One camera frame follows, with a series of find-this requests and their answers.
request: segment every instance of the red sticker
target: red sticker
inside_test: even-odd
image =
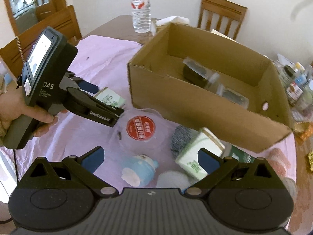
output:
[[[126,130],[135,140],[147,140],[153,136],[155,127],[151,118],[138,116],[128,121]]]

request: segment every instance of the white wall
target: white wall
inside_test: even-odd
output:
[[[0,0],[0,48],[7,45],[14,37],[4,0]]]
[[[83,35],[119,15],[131,13],[130,0],[71,1]],[[185,16],[195,26],[200,1],[151,0],[151,14],[155,18]],[[313,3],[292,21],[293,8],[303,0],[229,1],[248,7],[237,41],[272,59],[275,59],[275,54],[279,52],[303,64],[313,61]]]

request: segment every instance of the white tissue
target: white tissue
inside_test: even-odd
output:
[[[180,188],[182,191],[189,188],[193,183],[190,178],[178,171],[166,171],[159,175],[156,188]]]
[[[185,25],[189,25],[190,21],[188,18],[185,17],[178,17],[178,16],[171,16],[171,17],[167,17],[161,20],[158,20],[156,22],[157,26],[164,26],[167,23],[172,22],[172,23],[181,23],[181,24],[185,24]]]

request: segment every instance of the wooden table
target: wooden table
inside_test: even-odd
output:
[[[128,15],[118,16],[117,18],[93,30],[84,36],[84,38],[90,35],[134,41],[143,45],[153,38],[151,33],[136,33],[132,25],[132,17]]]
[[[132,18],[128,15],[119,16],[98,27],[87,36],[99,35],[121,40],[147,43],[150,33],[135,33]],[[289,230],[294,235],[307,235],[312,230],[313,222],[313,174],[308,171],[306,155],[311,151],[311,142],[303,142],[296,137],[297,154],[297,186],[298,198],[290,221]]]

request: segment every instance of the screw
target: screw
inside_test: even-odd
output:
[[[200,195],[202,193],[200,188],[197,187],[190,187],[187,189],[187,193],[189,195]]]
[[[116,189],[113,188],[113,187],[108,186],[108,187],[102,188],[102,189],[100,190],[100,192],[101,192],[102,194],[105,194],[105,195],[111,195],[111,194],[114,194],[114,193],[116,192]]]

